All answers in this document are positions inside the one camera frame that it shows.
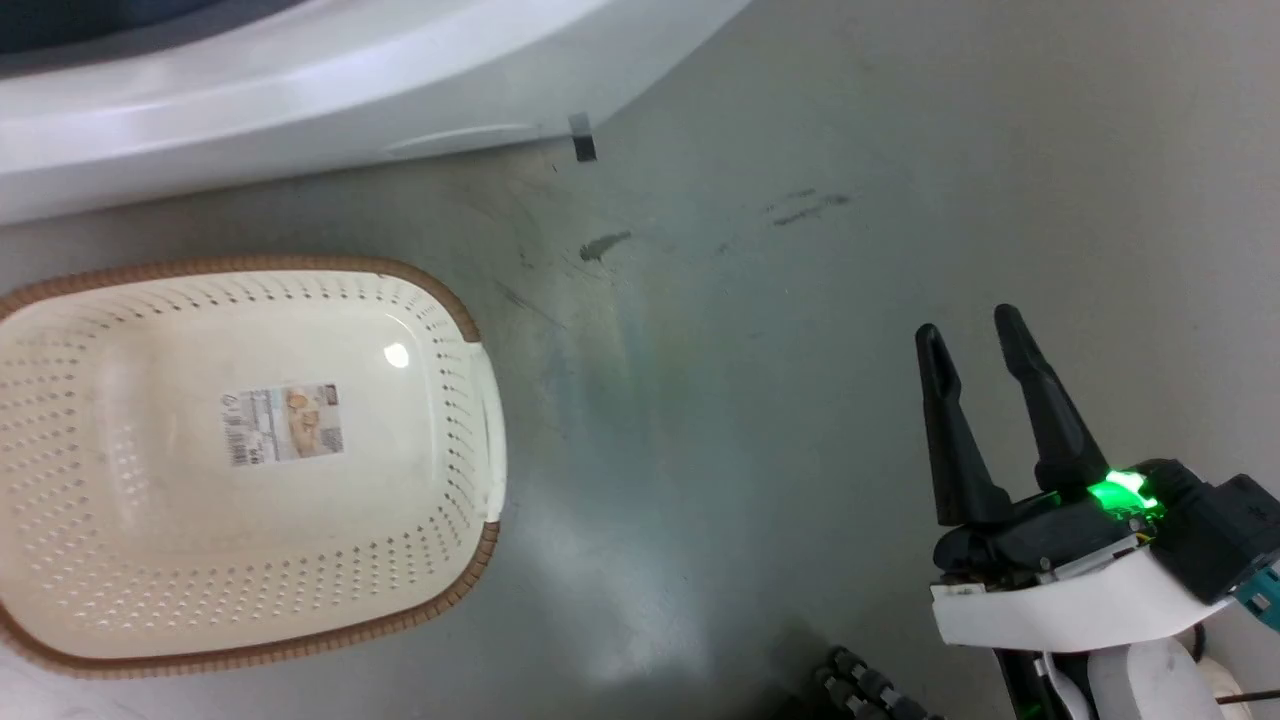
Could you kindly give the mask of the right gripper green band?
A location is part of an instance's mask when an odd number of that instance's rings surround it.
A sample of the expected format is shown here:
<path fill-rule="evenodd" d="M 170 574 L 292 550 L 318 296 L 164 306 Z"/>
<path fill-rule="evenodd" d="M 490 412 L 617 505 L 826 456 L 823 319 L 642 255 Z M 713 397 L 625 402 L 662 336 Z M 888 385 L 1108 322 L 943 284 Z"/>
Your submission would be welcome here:
<path fill-rule="evenodd" d="M 1157 641 L 1211 618 L 1271 571 L 1274 495 L 1244 474 L 1208 483 L 1171 459 L 1108 473 L 1019 309 L 996 306 L 995 327 L 1025 401 L 1037 484 L 1057 493 L 1019 503 L 1005 523 L 1012 501 L 992 482 L 952 356 L 937 325 L 920 325 L 934 510 L 938 524 L 959 527 L 934 550 L 942 575 L 932 612 L 946 644 L 1083 653 Z"/>

